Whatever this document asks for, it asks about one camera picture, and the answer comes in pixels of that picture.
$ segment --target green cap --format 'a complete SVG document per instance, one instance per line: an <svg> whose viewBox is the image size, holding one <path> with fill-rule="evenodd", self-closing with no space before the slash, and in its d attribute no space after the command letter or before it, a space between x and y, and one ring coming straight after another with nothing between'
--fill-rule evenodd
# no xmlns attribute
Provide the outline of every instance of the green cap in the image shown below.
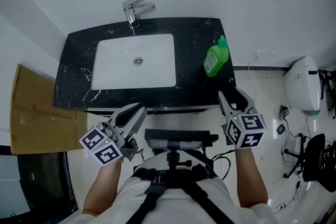
<svg viewBox="0 0 336 224"><path fill-rule="evenodd" d="M218 47L222 49L227 48L227 40L225 39L224 36L220 36L220 39L218 40Z"/></svg>

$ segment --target white tile floor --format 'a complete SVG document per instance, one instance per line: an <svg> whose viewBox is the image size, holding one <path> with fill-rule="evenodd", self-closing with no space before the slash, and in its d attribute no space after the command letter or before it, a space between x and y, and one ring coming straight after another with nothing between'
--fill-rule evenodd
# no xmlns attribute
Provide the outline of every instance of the white tile floor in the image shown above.
<svg viewBox="0 0 336 224"><path fill-rule="evenodd" d="M278 120L279 106L289 106L282 86L282 71L235 71L237 86L244 90L253 99L256 99L256 107L259 113L264 115L268 132L262 144L253 149L256 163L263 177L268 190L269 205L274 212L279 211L279 207L287 204L293 199L296 184L299 178L292 175L289 179L282 176L290 168L284 166L281 157L281 148L285 143L285 134L279 136L276 128L283 122ZM289 128L294 135L299 132L309 135L306 126L306 116L299 110L290 109L287 117ZM104 117L91 115L88 120L88 127L97 124ZM144 148L144 157L147 159L153 154L144 141L144 130L146 128L169 129L169 130L210 130L212 134L219 134L220 139L214 143L213 147L207 148L208 157L233 149L227 146L221 128L222 116L220 110L211 109L200 114L170 114L170 115L148 115L140 131L136 135L139 148ZM336 120L332 119L331 112L327 111L326 100L321 103L321 112L317 116L308 118L308 125L311 135L324 133L326 140L336 140ZM287 145L292 151L298 152L299 139L291 137ZM235 204L239 205L237 197L237 174L235 165L235 155L227 155L232 166L228 176L224 180ZM69 169L72 186L74 188L76 200L79 207L83 206L85 196L95 180L99 165L88 156L83 150L68 152ZM125 160L122 164L122 172L119 187L127 178L132 175L133 167L141 163L140 156L136 156L130 163ZM225 159L215 163L214 170L218 176L222 177L228 169ZM279 223L314 223L321 214L325 213L330 205L336 201L336 194L326 191L319 183L304 183L299 197L292 201L288 207L276 214Z"/></svg>

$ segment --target cardboard box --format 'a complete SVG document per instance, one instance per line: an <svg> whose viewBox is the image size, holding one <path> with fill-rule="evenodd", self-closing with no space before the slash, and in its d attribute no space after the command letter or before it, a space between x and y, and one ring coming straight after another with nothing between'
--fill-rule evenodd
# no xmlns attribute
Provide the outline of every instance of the cardboard box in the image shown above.
<svg viewBox="0 0 336 224"><path fill-rule="evenodd" d="M12 154L53 153L81 148L87 113L54 108L55 83L18 65L12 88Z"/></svg>

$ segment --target person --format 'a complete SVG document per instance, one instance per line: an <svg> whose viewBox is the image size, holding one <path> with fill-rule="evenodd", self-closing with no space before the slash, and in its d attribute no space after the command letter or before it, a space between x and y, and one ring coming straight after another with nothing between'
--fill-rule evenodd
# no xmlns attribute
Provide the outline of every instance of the person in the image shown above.
<svg viewBox="0 0 336 224"><path fill-rule="evenodd" d="M185 151L178 151L180 161L192 161L192 167L201 164ZM274 224L278 223L272 209L267 205L267 191L258 171L251 149L235 150L237 163L237 191L240 207L232 202L224 182L217 176L197 181L198 186L207 193L214 203L230 221L225 223ZM136 168L168 170L167 152L149 158ZM129 178L117 193L118 181L123 160L102 167L89 190L82 215L72 224L84 223L127 223L146 199L145 191L150 182L138 177ZM177 166L177 169L192 167ZM180 188L166 189L157 200L156 206L149 211L142 223L216 223L210 215Z"/></svg>

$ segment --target sink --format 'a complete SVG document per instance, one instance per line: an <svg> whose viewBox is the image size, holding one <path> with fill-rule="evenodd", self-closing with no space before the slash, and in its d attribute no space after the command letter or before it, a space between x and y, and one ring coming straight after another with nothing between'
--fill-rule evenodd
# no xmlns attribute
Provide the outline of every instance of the sink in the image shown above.
<svg viewBox="0 0 336 224"><path fill-rule="evenodd" d="M93 90L161 88L176 85L171 34L102 40L94 61Z"/></svg>

